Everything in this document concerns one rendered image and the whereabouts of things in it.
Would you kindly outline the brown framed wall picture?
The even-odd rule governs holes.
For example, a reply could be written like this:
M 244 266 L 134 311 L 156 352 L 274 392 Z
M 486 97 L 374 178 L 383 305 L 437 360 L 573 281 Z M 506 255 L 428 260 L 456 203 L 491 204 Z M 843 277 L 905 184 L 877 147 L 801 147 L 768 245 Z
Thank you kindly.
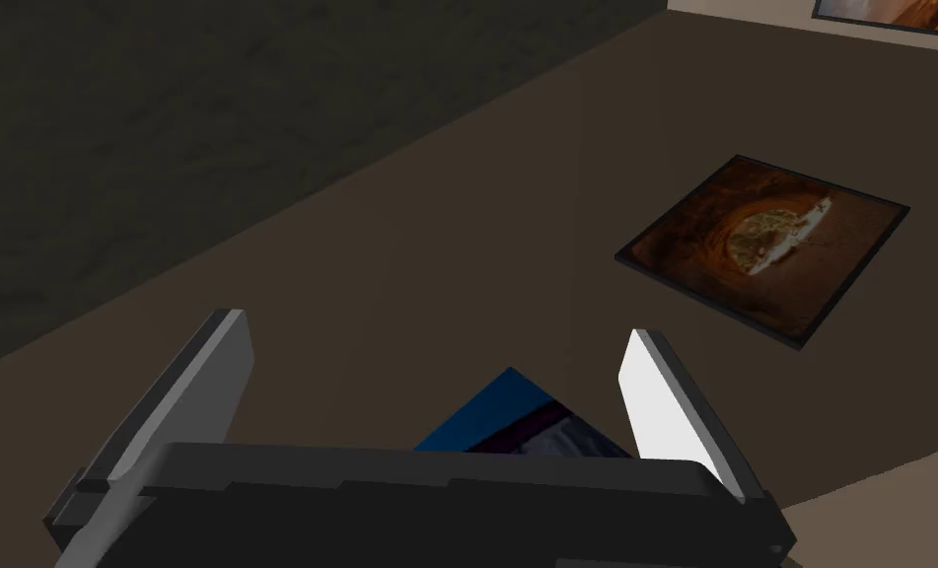
M 908 212 L 889 199 L 736 155 L 616 258 L 798 350 Z

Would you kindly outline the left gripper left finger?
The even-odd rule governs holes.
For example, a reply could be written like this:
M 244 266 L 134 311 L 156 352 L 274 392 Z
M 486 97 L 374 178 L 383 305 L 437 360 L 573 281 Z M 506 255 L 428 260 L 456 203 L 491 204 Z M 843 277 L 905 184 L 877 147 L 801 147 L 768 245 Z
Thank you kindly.
M 245 311 L 214 311 L 57 498 L 56 568 L 98 568 L 148 505 L 166 445 L 225 440 L 252 369 Z

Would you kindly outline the blue framed wall picture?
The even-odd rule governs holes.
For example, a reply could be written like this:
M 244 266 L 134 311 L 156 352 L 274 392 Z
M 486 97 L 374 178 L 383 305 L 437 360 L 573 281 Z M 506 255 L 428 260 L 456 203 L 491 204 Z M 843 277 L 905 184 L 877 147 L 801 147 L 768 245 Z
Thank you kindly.
M 414 449 L 570 458 L 632 457 L 514 368 L 485 385 Z

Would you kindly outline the orange framed wall picture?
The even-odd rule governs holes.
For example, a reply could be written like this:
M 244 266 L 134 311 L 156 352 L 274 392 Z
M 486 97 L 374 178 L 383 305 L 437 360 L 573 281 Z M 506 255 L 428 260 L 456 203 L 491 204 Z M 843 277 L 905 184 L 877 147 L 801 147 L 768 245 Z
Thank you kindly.
M 938 36 L 938 0 L 815 0 L 812 16 Z

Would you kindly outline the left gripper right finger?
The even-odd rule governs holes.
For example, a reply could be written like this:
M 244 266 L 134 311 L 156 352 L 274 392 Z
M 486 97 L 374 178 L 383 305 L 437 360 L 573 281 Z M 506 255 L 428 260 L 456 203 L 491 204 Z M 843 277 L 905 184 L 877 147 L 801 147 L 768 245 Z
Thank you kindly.
M 702 464 L 737 500 L 746 501 L 745 489 L 648 330 L 630 332 L 618 383 L 641 458 Z

